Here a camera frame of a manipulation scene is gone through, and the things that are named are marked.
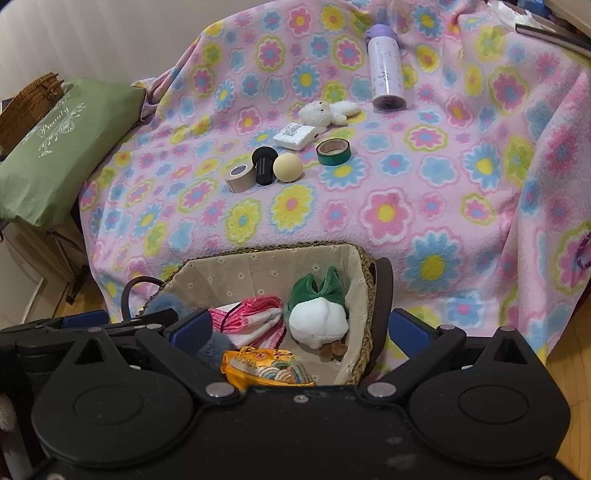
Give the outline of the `white plush bunny toy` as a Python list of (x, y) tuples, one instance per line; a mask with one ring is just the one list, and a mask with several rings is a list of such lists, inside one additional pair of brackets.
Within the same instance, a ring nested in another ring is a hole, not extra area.
[(349, 100), (335, 103), (317, 100), (301, 108), (298, 112), (298, 120), (304, 125), (325, 131), (332, 125), (347, 126), (349, 118), (358, 115), (360, 111), (360, 106)]

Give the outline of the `blue fluffy plush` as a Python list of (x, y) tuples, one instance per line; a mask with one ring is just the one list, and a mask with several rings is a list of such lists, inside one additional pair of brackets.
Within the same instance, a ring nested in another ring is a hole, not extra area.
[(192, 310), (173, 294), (160, 293), (144, 309), (144, 315), (160, 317), (160, 312), (173, 310), (177, 320), (164, 337), (183, 353), (197, 358), (214, 371), (221, 370), (222, 355), (237, 347), (228, 335), (214, 329), (211, 312), (204, 308)]

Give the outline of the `orange rainbow pouch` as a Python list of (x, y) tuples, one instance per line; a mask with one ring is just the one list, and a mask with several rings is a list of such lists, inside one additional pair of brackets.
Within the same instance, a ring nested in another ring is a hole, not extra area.
[(250, 346), (239, 351), (226, 350), (222, 355), (221, 373), (242, 391), (250, 387), (315, 386), (314, 378), (288, 350)]

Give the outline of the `pink white striped cloth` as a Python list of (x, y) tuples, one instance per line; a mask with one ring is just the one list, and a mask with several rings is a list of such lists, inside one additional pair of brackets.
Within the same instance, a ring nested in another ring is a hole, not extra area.
[(287, 333), (283, 300), (274, 295), (243, 299), (209, 309), (215, 331), (228, 336), (238, 349), (276, 349)]

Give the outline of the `green white plush radish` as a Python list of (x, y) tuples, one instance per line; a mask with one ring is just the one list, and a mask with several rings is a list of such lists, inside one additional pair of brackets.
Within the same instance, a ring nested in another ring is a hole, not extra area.
[(349, 332), (345, 296), (345, 287), (335, 266), (329, 266), (319, 283), (314, 274), (298, 279), (287, 301), (290, 336), (312, 350), (341, 343)]

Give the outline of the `woven lined storage basket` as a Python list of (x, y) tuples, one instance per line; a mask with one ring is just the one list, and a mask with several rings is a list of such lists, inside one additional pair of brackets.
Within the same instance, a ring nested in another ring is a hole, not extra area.
[(264, 294), (285, 301), (298, 279), (311, 274), (321, 281), (331, 266), (344, 284), (349, 309), (351, 327), (344, 358), (322, 360), (288, 334), (279, 346), (296, 354), (320, 385), (358, 384), (372, 373), (386, 343), (394, 274), (385, 257), (373, 259), (363, 248), (339, 242), (271, 246), (189, 260), (163, 281), (146, 281), (158, 287), (154, 298), (171, 294), (195, 309)]

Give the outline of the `green Beauty bag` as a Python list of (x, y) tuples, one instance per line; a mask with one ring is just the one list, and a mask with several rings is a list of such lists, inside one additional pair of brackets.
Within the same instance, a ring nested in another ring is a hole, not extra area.
[(1, 163), (1, 219), (58, 228), (83, 183), (140, 119), (141, 87), (79, 79)]

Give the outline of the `beige tape roll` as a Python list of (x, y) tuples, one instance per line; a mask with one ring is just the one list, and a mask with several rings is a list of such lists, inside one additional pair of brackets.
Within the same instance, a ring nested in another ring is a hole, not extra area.
[(237, 163), (228, 170), (225, 182), (232, 193), (245, 192), (256, 185), (256, 170), (252, 163)]

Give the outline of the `pink floral fleece blanket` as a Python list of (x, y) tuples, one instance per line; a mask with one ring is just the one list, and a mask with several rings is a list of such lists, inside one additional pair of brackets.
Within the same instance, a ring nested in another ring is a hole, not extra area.
[[(372, 103), (366, 31), (398, 35), (407, 107)], [(590, 279), (590, 63), (482, 1), (276, 1), (202, 31), (143, 81), (145, 120), (79, 208), (114, 319), (124, 285), (239, 248), (346, 240), (388, 258), (394, 304), (472, 335), (518, 329), (546, 358)], [(225, 176), (311, 101), (353, 101), (341, 166)]]

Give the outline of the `green tape roll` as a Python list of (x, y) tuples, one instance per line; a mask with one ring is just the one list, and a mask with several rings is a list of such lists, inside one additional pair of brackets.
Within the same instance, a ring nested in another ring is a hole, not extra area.
[(351, 146), (347, 139), (329, 138), (315, 148), (318, 162), (324, 166), (339, 166), (352, 156)]

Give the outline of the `brown wicker basket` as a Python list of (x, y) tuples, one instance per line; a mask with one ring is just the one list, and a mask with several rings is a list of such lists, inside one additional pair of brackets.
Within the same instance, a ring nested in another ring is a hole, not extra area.
[(24, 87), (2, 110), (1, 154), (7, 156), (64, 96), (63, 81), (49, 72)]

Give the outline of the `white tissue pack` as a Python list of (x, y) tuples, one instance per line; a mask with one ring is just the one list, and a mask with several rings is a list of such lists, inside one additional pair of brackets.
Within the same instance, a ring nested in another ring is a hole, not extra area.
[(290, 123), (273, 136), (276, 146), (291, 151), (301, 151), (318, 138), (318, 130), (314, 126)]

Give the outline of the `purple white water bottle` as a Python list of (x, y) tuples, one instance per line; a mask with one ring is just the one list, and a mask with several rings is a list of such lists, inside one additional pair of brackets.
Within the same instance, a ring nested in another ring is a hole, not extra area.
[(398, 35), (386, 24), (375, 24), (366, 31), (370, 64), (372, 103), (381, 111), (407, 107), (401, 49)]

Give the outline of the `dark book stack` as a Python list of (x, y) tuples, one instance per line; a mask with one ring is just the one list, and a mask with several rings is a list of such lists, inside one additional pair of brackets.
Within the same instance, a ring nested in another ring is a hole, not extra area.
[(532, 16), (532, 20), (517, 21), (517, 33), (572, 49), (590, 50), (590, 36), (555, 14), (545, 1), (515, 1), (515, 6)]

